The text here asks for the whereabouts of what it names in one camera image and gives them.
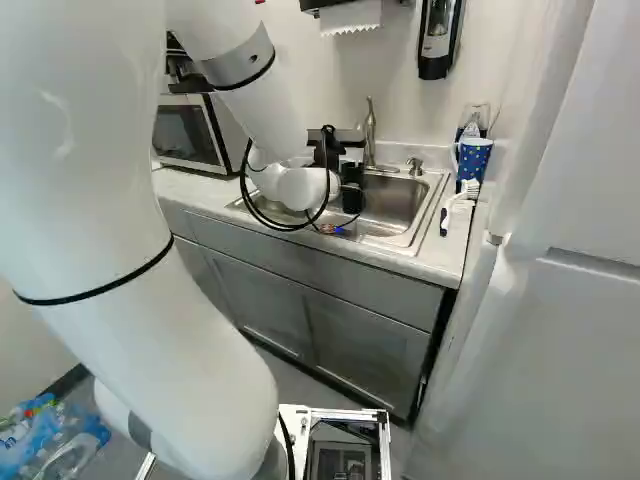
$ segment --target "polka dot cup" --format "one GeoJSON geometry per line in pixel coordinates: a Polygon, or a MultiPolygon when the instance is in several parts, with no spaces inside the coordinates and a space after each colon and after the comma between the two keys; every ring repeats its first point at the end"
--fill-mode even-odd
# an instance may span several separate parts
{"type": "Polygon", "coordinates": [[[461,138],[458,180],[475,178],[482,183],[492,148],[493,140],[475,137],[461,138]]]}

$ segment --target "toothbrush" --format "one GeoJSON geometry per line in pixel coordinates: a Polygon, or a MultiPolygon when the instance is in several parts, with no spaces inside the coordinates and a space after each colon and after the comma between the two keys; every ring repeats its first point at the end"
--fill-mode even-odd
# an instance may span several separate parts
{"type": "Polygon", "coordinates": [[[480,196],[480,182],[476,179],[462,180],[462,191],[457,195],[454,195],[447,200],[445,206],[440,211],[440,236],[446,237],[449,233],[449,223],[451,221],[451,214],[453,205],[461,199],[465,200],[478,200],[480,196]]]}

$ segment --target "plastic bag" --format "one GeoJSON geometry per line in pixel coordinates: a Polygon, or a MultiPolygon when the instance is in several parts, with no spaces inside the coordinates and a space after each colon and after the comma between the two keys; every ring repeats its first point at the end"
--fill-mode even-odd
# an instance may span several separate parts
{"type": "Polygon", "coordinates": [[[55,405],[53,396],[23,402],[12,417],[20,421],[0,432],[0,480],[77,478],[111,438],[98,415],[74,405],[55,405]]]}

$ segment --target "paper towel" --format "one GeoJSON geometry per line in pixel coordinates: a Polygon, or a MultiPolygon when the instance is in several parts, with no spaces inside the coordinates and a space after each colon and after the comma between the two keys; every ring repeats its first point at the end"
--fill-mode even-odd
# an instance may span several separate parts
{"type": "Polygon", "coordinates": [[[320,9],[320,35],[373,30],[382,25],[382,0],[357,0],[320,9]]]}

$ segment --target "stainless steel sink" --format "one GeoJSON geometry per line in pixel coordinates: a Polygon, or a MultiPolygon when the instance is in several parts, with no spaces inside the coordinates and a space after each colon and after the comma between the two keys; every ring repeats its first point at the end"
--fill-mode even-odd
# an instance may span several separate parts
{"type": "MultiPolygon", "coordinates": [[[[366,203],[362,214],[342,232],[333,235],[415,256],[420,248],[420,241],[416,239],[424,237],[448,175],[441,171],[425,171],[420,177],[408,173],[365,172],[366,203]]],[[[290,224],[307,220],[304,212],[295,212],[280,202],[268,200],[259,190],[253,191],[251,198],[260,211],[274,220],[290,224]]],[[[227,208],[249,215],[242,198],[227,208]]],[[[353,215],[342,212],[342,198],[338,197],[315,223],[322,229],[323,225],[342,225],[352,218],[353,215]]]]}

